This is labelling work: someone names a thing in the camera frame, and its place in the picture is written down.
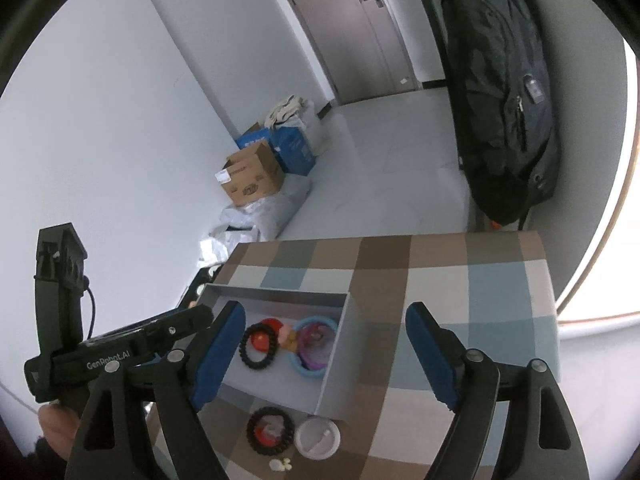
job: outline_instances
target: white plastic bag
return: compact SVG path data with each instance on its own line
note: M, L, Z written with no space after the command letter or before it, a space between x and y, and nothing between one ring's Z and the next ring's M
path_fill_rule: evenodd
M209 237L200 241L200 268L225 263L238 244L258 241L258 229L247 231L227 231L228 224L213 229Z
M313 156L322 155L329 147L329 137L316 115L316 108L313 101L304 100L300 109L287 119L286 122L277 126L293 126L299 128L305 136L306 143Z
M276 194L241 207L228 206L220 221L238 229L257 227L260 241L275 240L306 200L311 182L306 176L287 173Z

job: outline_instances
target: blue box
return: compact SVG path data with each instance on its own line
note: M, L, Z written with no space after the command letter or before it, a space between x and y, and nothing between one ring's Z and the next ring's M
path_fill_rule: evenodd
M305 136L292 126L282 126L275 131L268 128L249 131L238 137L236 144L242 150L263 139L269 143L285 173L307 176L316 164L316 158L311 154Z

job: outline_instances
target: backpack zipper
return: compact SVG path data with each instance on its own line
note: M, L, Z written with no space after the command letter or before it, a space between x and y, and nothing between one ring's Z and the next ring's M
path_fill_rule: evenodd
M516 97L518 107L516 108L516 129L518 131L518 140L523 152L527 151L527 130L524 122L524 106L522 105L522 96Z

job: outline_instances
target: blue gripper pad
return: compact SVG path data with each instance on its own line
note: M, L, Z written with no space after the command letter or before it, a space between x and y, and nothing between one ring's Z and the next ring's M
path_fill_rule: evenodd
M218 393L222 379L244 334L245 324L244 308L234 301L227 303L208 329L217 333L209 349L204 352L194 375L190 401L196 412L211 402Z
M412 303L404 317L406 333L436 399L456 412L465 347L450 330L440 328L423 303Z

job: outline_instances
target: open box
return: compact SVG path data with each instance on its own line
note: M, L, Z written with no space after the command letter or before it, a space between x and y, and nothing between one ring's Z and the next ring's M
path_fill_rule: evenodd
M267 317L295 325L309 316L327 316L338 324L338 331L322 378L303 377L291 365L288 352L279 349L264 370L251 370L236 352L223 383L300 412L344 419L360 373L364 342L362 316L351 295L213 283L205 286L198 303L211 307L217 315L229 300L244 306L247 326Z

